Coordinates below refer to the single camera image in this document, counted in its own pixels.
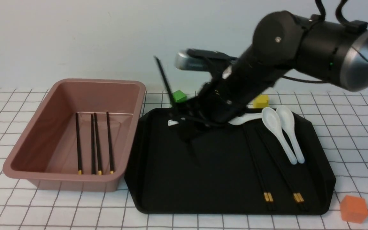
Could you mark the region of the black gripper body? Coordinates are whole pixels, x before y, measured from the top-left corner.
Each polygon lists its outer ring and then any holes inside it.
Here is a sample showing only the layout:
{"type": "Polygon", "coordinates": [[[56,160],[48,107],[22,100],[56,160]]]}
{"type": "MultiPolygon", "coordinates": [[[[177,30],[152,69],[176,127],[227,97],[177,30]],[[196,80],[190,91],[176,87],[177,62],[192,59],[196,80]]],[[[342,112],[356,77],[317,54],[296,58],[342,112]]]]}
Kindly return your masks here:
{"type": "Polygon", "coordinates": [[[177,93],[171,93],[171,130],[176,131],[181,140],[189,142],[207,131],[230,126],[228,122],[213,121],[204,111],[206,106],[202,106],[207,97],[213,95],[212,89],[215,85],[212,82],[205,83],[195,97],[186,100],[182,100],[185,96],[177,100],[177,93]]]}

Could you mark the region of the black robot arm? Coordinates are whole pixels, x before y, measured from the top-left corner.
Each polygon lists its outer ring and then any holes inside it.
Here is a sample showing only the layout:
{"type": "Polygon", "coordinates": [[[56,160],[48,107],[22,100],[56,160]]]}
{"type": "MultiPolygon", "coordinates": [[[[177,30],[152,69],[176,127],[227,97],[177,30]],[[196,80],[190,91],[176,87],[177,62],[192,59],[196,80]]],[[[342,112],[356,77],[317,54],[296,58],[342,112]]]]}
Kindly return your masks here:
{"type": "Polygon", "coordinates": [[[368,23],[349,22],[341,14],[337,19],[276,11],[257,24],[252,44],[239,57],[198,49],[178,53],[178,69],[212,76],[197,96],[173,106],[179,137],[188,141],[228,126],[293,69],[350,92],[368,88],[368,23]]]}

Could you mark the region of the white ceramic spoon under arm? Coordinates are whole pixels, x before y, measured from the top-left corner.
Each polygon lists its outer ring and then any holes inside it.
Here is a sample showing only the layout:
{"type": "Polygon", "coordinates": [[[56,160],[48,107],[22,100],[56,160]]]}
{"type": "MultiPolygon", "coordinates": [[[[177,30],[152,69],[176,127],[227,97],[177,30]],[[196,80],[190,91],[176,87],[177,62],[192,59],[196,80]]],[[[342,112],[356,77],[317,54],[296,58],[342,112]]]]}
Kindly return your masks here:
{"type": "Polygon", "coordinates": [[[193,115],[184,115],[184,114],[181,115],[180,114],[174,117],[173,119],[168,120],[167,125],[170,127],[170,126],[174,126],[174,125],[181,124],[181,123],[186,124],[186,123],[192,122],[193,124],[196,124],[202,127],[224,127],[228,125],[239,126],[251,120],[256,120],[256,119],[261,119],[261,118],[262,118],[262,113],[246,113],[243,116],[235,117],[234,119],[231,119],[229,122],[217,123],[217,122],[212,122],[207,119],[196,117],[193,115]]]}

